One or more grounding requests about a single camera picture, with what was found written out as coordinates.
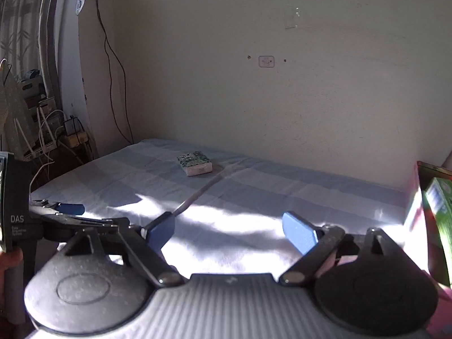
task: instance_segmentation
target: bed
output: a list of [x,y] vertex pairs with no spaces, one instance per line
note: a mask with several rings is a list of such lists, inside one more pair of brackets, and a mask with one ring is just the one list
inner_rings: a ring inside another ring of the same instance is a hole
[[[176,157],[202,150],[212,173],[187,177]],[[32,198],[81,203],[84,216],[126,216],[144,225],[175,212],[168,264],[192,273],[272,273],[300,254],[285,239],[281,215],[349,233],[382,227],[401,242],[405,196],[382,186],[170,140],[150,139],[96,159],[42,186]]]

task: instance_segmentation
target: finger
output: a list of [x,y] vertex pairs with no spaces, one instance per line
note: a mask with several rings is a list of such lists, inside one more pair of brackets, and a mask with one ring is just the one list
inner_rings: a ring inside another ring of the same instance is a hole
[[20,264],[23,259],[22,250],[17,247],[11,252],[0,253],[0,270],[14,268]]

